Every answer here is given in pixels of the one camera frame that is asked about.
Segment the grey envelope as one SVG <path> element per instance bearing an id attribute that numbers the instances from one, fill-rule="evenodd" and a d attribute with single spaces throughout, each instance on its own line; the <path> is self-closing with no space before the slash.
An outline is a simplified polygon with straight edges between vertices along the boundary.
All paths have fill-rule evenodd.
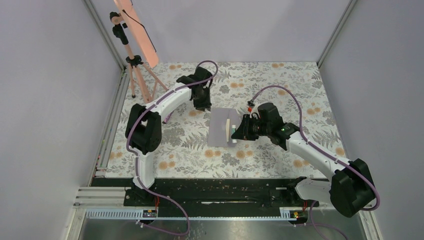
<path id="1" fill-rule="evenodd" d="M 230 119 L 229 142 L 226 142 L 226 120 Z M 234 148 L 237 140 L 231 138 L 232 133 L 241 122 L 239 113 L 234 108 L 212 108 L 210 112 L 207 145 L 209 147 Z"/>

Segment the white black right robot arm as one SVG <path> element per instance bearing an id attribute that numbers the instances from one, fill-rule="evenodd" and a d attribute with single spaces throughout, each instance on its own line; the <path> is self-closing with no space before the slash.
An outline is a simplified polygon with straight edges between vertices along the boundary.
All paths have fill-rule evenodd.
<path id="1" fill-rule="evenodd" d="M 297 125 L 283 121 L 273 103 L 263 103 L 256 112 L 244 114 L 240 125 L 231 132 L 233 140 L 256 141 L 259 137 L 268 137 L 274 145 L 306 160 L 327 178 L 322 181 L 298 177 L 290 182 L 286 198 L 291 205 L 323 202 L 351 218 L 377 198 L 370 170 L 363 160 L 336 158 L 317 143 L 305 140 Z"/>

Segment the beige letter paper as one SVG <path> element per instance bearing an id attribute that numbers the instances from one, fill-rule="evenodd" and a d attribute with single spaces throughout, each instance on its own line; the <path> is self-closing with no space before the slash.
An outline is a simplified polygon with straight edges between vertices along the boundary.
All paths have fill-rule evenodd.
<path id="1" fill-rule="evenodd" d="M 226 136 L 226 142 L 227 143 L 230 140 L 230 130 L 231 130 L 230 119 L 227 118 L 226 122 L 225 122 L 225 136 Z"/>

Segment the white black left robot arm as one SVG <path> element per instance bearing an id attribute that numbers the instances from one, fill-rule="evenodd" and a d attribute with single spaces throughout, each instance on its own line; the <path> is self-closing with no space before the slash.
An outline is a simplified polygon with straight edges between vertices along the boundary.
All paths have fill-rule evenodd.
<path id="1" fill-rule="evenodd" d="M 158 99 L 145 105 L 134 104 L 127 121 L 126 150 L 135 155 L 134 184 L 136 199 L 144 206 L 152 204 L 155 192 L 154 151 L 162 141 L 163 121 L 180 105 L 192 102 L 197 110 L 211 109 L 211 85 L 214 73 L 197 66 L 194 73 L 183 75 Z"/>

